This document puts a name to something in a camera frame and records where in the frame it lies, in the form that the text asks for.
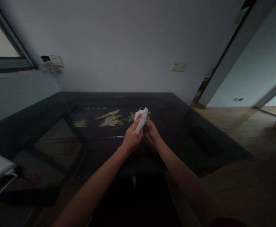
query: electrical outlet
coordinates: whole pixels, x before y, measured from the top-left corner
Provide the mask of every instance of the electrical outlet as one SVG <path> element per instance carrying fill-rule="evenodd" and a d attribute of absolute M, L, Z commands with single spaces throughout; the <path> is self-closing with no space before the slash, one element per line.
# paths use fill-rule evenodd
<path fill-rule="evenodd" d="M 56 67 L 64 67 L 62 59 L 57 55 L 49 55 L 51 62 L 54 63 Z"/>
<path fill-rule="evenodd" d="M 180 72 L 184 72 L 186 69 L 186 63 L 185 62 L 179 62 L 179 70 Z"/>
<path fill-rule="evenodd" d="M 179 69 L 179 62 L 174 61 L 171 66 L 171 71 L 178 71 Z"/>
<path fill-rule="evenodd" d="M 54 72 L 58 72 L 59 69 L 56 67 L 56 65 L 54 65 L 54 63 L 52 61 L 47 61 L 42 63 L 42 66 L 49 72 L 49 73 L 54 73 Z"/>
<path fill-rule="evenodd" d="M 171 66 L 171 71 L 184 72 L 186 65 L 187 64 L 185 62 L 174 61 Z"/>

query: window frame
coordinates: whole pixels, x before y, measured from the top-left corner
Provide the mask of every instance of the window frame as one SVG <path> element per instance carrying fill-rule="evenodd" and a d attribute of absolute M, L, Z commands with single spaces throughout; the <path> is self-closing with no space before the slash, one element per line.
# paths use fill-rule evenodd
<path fill-rule="evenodd" d="M 6 38 L 10 41 L 11 45 L 19 54 L 19 57 L 0 57 L 0 65 L 9 64 L 14 67 L 0 68 L 0 73 L 18 72 L 25 70 L 38 69 L 36 62 L 31 57 L 29 52 L 23 46 L 18 35 L 8 22 L 5 14 L 0 8 L 0 29 L 5 34 Z"/>

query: cable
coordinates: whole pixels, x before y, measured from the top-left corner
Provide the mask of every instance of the cable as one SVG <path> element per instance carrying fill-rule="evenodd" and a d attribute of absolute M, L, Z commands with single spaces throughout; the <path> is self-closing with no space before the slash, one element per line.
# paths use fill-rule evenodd
<path fill-rule="evenodd" d="M 0 190 L 0 194 L 3 192 L 3 190 L 4 189 L 6 189 L 6 187 L 13 181 L 13 180 L 15 180 L 16 179 L 16 177 L 18 176 L 16 173 L 14 173 L 14 172 L 11 172 L 11 173 L 9 173 L 9 174 L 11 174 L 11 175 L 14 175 L 14 177 L 13 177 L 13 179 L 11 179 L 1 190 Z"/>

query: bird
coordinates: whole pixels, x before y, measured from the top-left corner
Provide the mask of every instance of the bird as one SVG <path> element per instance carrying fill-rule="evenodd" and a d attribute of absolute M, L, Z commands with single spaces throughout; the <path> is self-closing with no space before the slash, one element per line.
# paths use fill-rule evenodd
<path fill-rule="evenodd" d="M 119 111 L 121 111 L 121 110 L 115 110 L 115 111 L 109 112 L 105 115 L 102 115 L 101 117 L 95 118 L 95 120 L 97 120 L 99 118 L 105 118 L 105 117 L 110 116 L 110 115 L 115 116 Z"/>

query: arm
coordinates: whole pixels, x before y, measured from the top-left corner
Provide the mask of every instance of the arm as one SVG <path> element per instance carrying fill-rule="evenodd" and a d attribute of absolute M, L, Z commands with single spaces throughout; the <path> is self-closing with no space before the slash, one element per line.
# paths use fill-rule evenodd
<path fill-rule="evenodd" d="M 144 135 L 158 150 L 202 226 L 208 226 L 214 219 L 224 217 L 202 181 L 166 145 L 151 121 L 146 121 Z"/>
<path fill-rule="evenodd" d="M 121 165 L 141 143 L 142 129 L 139 135 L 134 131 L 142 115 L 126 131 L 122 145 L 117 151 L 91 176 L 76 195 L 64 208 L 53 227 L 85 226 L 96 206 L 108 190 Z"/>

